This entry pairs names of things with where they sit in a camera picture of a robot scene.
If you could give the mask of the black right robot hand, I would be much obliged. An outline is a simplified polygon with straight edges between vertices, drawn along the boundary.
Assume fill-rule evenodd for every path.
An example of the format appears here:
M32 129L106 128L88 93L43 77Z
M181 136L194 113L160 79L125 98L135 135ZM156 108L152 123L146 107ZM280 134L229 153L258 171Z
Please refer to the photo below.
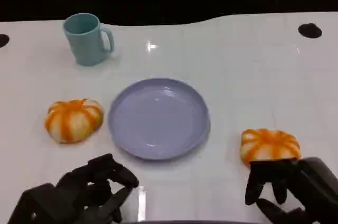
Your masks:
M280 208L288 192L303 208ZM272 223L337 223L337 178L318 157L252 161L245 203Z

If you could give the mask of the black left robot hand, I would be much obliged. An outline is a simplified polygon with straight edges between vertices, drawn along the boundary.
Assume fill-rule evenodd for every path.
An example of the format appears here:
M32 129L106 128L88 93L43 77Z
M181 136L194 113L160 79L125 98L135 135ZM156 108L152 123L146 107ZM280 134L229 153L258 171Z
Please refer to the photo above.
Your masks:
M121 223L120 207L138 178L111 154L22 193L9 223Z

